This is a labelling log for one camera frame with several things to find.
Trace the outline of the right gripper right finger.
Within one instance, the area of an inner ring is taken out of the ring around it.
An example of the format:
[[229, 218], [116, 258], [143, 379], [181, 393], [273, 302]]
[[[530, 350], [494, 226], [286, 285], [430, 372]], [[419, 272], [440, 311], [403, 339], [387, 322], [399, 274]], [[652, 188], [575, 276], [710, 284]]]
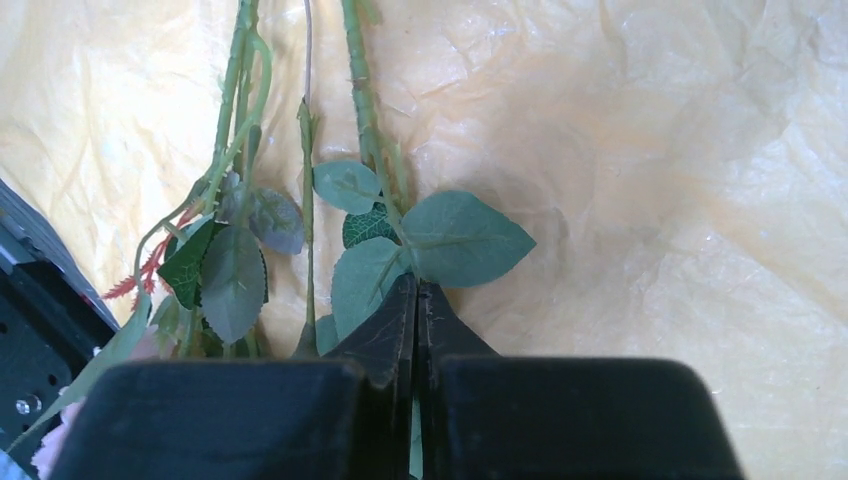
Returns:
[[427, 479], [740, 479], [701, 377], [668, 359], [497, 353], [423, 283]]

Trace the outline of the orange yellow wrapping paper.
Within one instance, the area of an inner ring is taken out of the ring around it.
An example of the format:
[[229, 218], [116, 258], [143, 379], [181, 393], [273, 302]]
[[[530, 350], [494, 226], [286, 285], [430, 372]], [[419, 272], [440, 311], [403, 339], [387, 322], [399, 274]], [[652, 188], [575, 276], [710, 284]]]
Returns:
[[[233, 1], [5, 1], [1, 177], [103, 292], [212, 157]], [[847, 5], [379, 1], [412, 192], [536, 248], [455, 290], [507, 354], [662, 356], [751, 479], [847, 475]]]

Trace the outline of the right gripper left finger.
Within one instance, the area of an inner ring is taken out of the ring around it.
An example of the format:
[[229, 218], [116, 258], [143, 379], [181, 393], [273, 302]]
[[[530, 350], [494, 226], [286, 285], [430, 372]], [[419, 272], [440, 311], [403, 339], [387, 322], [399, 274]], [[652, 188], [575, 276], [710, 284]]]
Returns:
[[318, 359], [137, 361], [107, 370], [56, 479], [405, 479], [417, 283]]

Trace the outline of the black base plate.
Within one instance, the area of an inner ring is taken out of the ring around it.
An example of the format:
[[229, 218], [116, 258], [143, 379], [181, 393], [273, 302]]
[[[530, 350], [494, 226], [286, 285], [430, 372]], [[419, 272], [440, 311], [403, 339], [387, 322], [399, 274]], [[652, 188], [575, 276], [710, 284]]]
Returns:
[[46, 218], [1, 186], [1, 475], [38, 478], [37, 426], [118, 325]]

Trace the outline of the cream peony flower stem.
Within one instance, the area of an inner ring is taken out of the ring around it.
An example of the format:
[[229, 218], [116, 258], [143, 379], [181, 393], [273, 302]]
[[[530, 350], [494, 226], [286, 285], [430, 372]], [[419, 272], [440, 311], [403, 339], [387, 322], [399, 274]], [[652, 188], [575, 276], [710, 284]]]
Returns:
[[319, 196], [388, 232], [347, 247], [334, 266], [327, 359], [355, 389], [349, 479], [522, 479], [529, 456], [497, 400], [521, 399], [515, 364], [454, 312], [452, 287], [503, 277], [535, 240], [463, 190], [412, 202], [403, 158], [379, 125], [363, 35], [376, 15], [365, 1], [341, 5], [360, 157], [324, 162]]

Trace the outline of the orange flower bouquet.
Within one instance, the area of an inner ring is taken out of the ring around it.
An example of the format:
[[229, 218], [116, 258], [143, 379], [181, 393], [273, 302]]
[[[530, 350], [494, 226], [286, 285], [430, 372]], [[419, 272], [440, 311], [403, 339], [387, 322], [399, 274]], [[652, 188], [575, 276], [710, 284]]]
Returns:
[[[220, 105], [213, 159], [207, 171], [195, 182], [185, 200], [152, 229], [156, 234], [170, 229], [170, 237], [181, 242], [165, 268], [174, 269], [169, 284], [173, 291], [185, 285], [192, 290], [184, 299], [174, 293], [163, 300], [159, 311], [175, 306], [194, 317], [202, 299], [209, 322], [215, 322], [224, 308], [245, 307], [250, 315], [259, 312], [267, 286], [266, 265], [256, 239], [239, 221], [222, 228], [215, 220], [221, 212], [222, 182], [236, 158], [245, 157], [258, 130], [271, 83], [271, 56], [257, 32], [258, 4], [239, 4]], [[142, 257], [135, 257], [131, 286], [138, 304], [124, 327], [91, 357], [63, 393], [6, 447], [7, 454], [33, 438], [67, 407], [87, 396], [96, 381], [110, 368], [129, 359], [148, 330], [155, 315], [146, 289], [147, 276]]]

